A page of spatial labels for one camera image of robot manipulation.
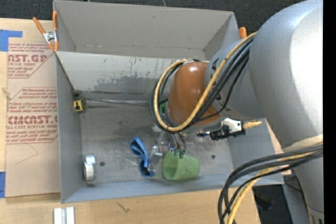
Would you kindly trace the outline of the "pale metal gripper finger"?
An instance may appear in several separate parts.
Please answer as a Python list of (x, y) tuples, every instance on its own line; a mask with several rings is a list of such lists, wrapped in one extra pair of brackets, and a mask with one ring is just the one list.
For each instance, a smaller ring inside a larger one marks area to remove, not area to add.
[(151, 145), (150, 163), (157, 163), (158, 159), (159, 159), (159, 145), (158, 145), (158, 141), (155, 141)]
[(164, 153), (160, 146), (152, 146), (151, 150), (151, 172), (155, 174), (156, 167), (162, 159)]

